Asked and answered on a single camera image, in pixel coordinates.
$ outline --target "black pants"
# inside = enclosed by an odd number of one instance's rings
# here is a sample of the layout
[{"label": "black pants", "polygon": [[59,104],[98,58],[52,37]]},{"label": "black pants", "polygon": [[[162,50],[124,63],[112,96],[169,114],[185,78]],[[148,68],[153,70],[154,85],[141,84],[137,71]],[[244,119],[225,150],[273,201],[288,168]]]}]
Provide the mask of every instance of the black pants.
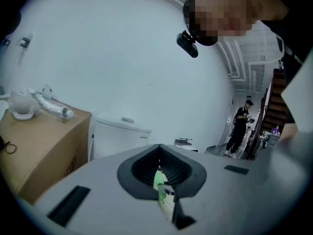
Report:
[{"label": "black pants", "polygon": [[229,149],[233,146],[231,149],[231,153],[236,152],[239,145],[244,139],[246,133],[246,126],[245,125],[235,125],[235,129],[233,131],[233,135],[231,136],[230,140],[228,141],[228,144],[226,146],[226,150],[229,151]]}]

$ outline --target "white wall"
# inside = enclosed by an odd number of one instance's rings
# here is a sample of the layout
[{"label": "white wall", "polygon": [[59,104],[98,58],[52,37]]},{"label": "white wall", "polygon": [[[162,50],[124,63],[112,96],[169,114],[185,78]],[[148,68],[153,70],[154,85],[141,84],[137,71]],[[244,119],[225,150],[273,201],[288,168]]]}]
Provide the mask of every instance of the white wall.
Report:
[{"label": "white wall", "polygon": [[193,59],[176,44],[184,29],[170,0],[30,0],[2,49],[0,85],[47,83],[73,107],[151,128],[149,143],[192,138],[204,152],[223,131],[233,88],[216,47],[198,45]]}]

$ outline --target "black camera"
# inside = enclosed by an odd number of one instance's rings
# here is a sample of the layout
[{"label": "black camera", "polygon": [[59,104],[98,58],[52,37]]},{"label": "black camera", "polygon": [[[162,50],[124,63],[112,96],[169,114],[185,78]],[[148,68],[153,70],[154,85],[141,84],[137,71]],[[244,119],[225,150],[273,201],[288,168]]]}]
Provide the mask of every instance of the black camera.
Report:
[{"label": "black camera", "polygon": [[195,40],[185,30],[177,35],[177,44],[182,47],[191,57],[198,56],[198,49],[195,45]]}]

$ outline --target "white sneakers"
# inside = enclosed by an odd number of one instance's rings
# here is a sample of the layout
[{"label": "white sneakers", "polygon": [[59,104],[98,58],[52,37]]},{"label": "white sneakers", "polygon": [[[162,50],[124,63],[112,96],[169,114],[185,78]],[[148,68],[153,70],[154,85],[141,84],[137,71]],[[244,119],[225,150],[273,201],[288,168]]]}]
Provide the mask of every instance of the white sneakers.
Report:
[{"label": "white sneakers", "polygon": [[234,158],[234,159],[236,159],[237,158],[237,156],[236,156],[236,154],[235,153],[230,153],[229,154],[229,156],[231,156],[232,158]]}]

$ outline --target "floor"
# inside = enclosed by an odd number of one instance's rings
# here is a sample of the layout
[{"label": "floor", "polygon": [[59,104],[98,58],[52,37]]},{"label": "floor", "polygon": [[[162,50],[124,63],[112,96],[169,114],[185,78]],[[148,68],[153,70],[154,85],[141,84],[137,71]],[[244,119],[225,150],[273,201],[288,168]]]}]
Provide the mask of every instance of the floor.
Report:
[{"label": "floor", "polygon": [[[223,157],[224,156],[224,152],[226,150],[226,143],[221,145],[221,146],[218,146],[218,147],[215,147],[215,148],[212,148],[212,149],[208,149],[206,150],[204,153],[206,154],[212,154],[212,155],[215,155],[215,156],[221,156]],[[239,147],[236,151],[236,156],[237,156],[237,159],[241,159],[243,158],[243,154],[244,154],[244,150]]]}]

